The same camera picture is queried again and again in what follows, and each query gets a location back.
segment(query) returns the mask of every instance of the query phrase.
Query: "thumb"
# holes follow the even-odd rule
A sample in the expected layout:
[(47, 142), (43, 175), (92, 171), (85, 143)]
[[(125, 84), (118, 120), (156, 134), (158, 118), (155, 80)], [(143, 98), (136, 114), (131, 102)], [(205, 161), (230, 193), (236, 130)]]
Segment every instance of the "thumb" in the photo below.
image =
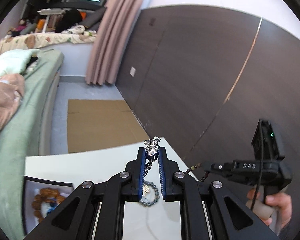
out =
[(266, 204), (286, 209), (291, 206), (291, 197), (283, 192), (279, 192), (277, 194), (267, 196)]

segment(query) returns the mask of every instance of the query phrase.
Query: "pink curtain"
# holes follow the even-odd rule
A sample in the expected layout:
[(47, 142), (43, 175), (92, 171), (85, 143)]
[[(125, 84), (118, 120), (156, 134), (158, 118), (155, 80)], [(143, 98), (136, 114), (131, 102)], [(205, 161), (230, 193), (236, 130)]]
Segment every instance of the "pink curtain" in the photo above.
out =
[(107, 10), (93, 44), (86, 73), (87, 84), (113, 84), (143, 0), (107, 0)]

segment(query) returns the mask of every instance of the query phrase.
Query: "light switch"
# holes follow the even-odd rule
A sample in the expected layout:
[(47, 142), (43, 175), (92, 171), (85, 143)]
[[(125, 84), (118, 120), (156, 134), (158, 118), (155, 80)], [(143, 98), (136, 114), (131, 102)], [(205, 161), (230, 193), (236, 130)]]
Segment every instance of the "light switch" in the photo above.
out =
[(134, 67), (131, 67), (131, 69), (130, 69), (130, 75), (132, 76), (132, 77), (134, 77), (134, 74), (136, 73), (136, 69), (134, 68)]

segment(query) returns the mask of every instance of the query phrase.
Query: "black bag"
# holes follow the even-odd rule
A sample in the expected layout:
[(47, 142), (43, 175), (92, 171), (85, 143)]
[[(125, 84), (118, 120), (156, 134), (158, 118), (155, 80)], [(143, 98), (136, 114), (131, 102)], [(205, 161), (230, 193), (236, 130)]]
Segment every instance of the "black bag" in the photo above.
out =
[(71, 9), (66, 11), (61, 21), (56, 25), (56, 33), (61, 33), (62, 31), (71, 28), (76, 23), (82, 21), (81, 13), (77, 9)]

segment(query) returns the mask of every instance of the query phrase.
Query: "gray floor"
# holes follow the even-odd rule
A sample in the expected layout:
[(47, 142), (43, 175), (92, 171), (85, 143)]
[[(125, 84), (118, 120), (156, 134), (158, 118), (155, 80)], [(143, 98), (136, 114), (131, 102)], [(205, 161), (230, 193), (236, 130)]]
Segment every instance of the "gray floor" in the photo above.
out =
[(68, 153), (67, 113), (69, 99), (123, 100), (115, 85), (93, 86), (85, 83), (63, 83), (58, 87), (53, 108), (51, 154)]

